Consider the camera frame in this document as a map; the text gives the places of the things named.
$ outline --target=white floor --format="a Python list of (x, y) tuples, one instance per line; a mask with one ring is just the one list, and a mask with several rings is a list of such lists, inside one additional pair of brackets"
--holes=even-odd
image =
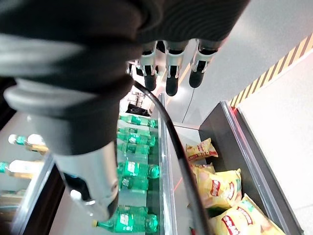
[(239, 105), (300, 226), (313, 235), (313, 50)]

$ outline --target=display fridge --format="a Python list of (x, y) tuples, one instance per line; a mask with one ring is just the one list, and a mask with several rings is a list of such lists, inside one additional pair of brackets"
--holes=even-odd
[[(159, 100), (165, 105), (164, 94), (159, 96)], [(21, 116), (19, 119), (14, 116), (8, 122), (8, 126), (4, 127), (5, 134), (8, 134), (11, 131), (10, 128), (21, 118), (25, 119), (24, 123), (27, 125), (26, 116)], [(157, 218), (156, 230), (151, 234), (190, 235), (190, 228), (194, 227), (194, 218), (191, 216), (190, 202), (187, 199), (177, 156), (165, 122), (158, 110), (154, 110), (153, 117), (148, 119), (155, 119), (152, 127), (133, 125), (123, 120), (118, 121), (120, 130), (126, 128), (142, 130), (149, 133), (155, 142), (150, 145), (148, 153), (134, 154), (124, 151), (122, 145), (125, 143), (118, 138), (116, 141), (118, 146), (117, 162), (129, 161), (157, 165), (159, 175), (148, 179), (147, 188), (144, 190), (129, 190), (120, 184), (119, 204), (145, 207), (148, 214), (155, 215)], [(183, 146), (195, 145), (211, 138), (218, 157), (202, 159), (196, 162), (197, 164), (213, 163), (217, 172), (240, 168), (242, 192), (249, 195), (262, 212), (285, 234), (303, 234), (249, 128), (242, 121), (240, 114), (233, 110), (226, 101), (218, 103), (200, 126), (183, 123), (174, 123), (174, 125)], [(2, 145), (8, 144), (5, 142), (5, 138), (2, 138), (1, 141)], [(23, 155), (13, 157), (22, 159)], [(44, 164), (41, 171), (30, 181), (24, 197), (10, 221), (11, 230), (21, 235), (112, 234), (100, 226), (93, 227), (95, 225), (93, 218), (72, 202), (68, 191), (64, 190), (63, 181), (49, 152), (43, 156), (42, 161)]]

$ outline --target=bottle label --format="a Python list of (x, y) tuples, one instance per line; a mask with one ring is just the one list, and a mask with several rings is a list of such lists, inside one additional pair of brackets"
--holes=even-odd
[(131, 121), (132, 124), (136, 124), (136, 125), (142, 125), (142, 120), (140, 117), (135, 117), (135, 116), (132, 116), (132, 121)]
[(130, 144), (127, 145), (126, 150), (127, 150), (127, 152), (135, 153), (136, 152), (136, 147), (137, 147), (137, 145), (130, 143)]
[(27, 142), (29, 144), (45, 145), (44, 139), (37, 134), (31, 134), (30, 136), (28, 136)]
[(131, 133), (128, 141), (129, 143), (139, 143), (139, 140), (140, 140), (139, 134)]
[(43, 165), (43, 162), (14, 160), (10, 163), (9, 170), (14, 173), (35, 174), (41, 170)]
[(132, 175), (132, 176), (137, 176), (138, 173), (139, 173), (139, 163), (128, 162), (126, 174)]
[(128, 213), (122, 213), (119, 215), (115, 232), (122, 233), (122, 232), (131, 232), (134, 229), (134, 216)]
[(128, 188), (129, 179), (122, 179), (122, 188)]

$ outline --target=bottle cap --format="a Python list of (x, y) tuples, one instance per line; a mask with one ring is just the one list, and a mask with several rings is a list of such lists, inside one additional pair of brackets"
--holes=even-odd
[(9, 166), (9, 163), (0, 162), (0, 173), (5, 173), (5, 169)]
[(16, 141), (17, 137), (18, 137), (18, 135), (11, 134), (11, 135), (9, 136), (9, 139), (8, 139), (9, 143), (10, 143), (10, 144), (15, 144), (15, 141)]
[(93, 227), (97, 227), (98, 221), (97, 220), (93, 220), (91, 226)]

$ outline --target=metal frame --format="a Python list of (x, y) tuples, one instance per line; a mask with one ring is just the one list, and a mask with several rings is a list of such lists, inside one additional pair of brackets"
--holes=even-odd
[[(164, 93), (159, 95), (159, 100), (165, 106)], [(167, 129), (161, 114), (158, 117), (159, 123), (159, 162), (160, 162), (160, 219), (163, 221), (164, 233), (161, 230), (161, 235), (177, 235), (176, 225), (176, 209), (174, 198), (174, 184), (171, 154), (168, 149), (170, 141), (167, 134)]]
[(246, 140), (246, 137), (234, 115), (230, 106), (226, 101), (221, 101), (222, 109), (225, 113), (226, 119), (229, 122), (230, 128), (235, 136), (235, 139), (238, 143), (238, 146), (243, 154), (245, 162), (248, 166), (248, 169), (251, 173), (252, 179), (257, 186), (257, 190), (260, 194), (261, 200), (263, 201), (265, 210), (269, 218), (276, 224), (281, 224), (284, 232), (290, 234), (288, 225), (275, 201), (274, 195), (269, 188), (269, 185), (260, 169), (257, 160), (249, 146), (249, 143)]
[(11, 234), (48, 235), (64, 188), (61, 175), (48, 153), (41, 172), (31, 180), (27, 188), (13, 219)]

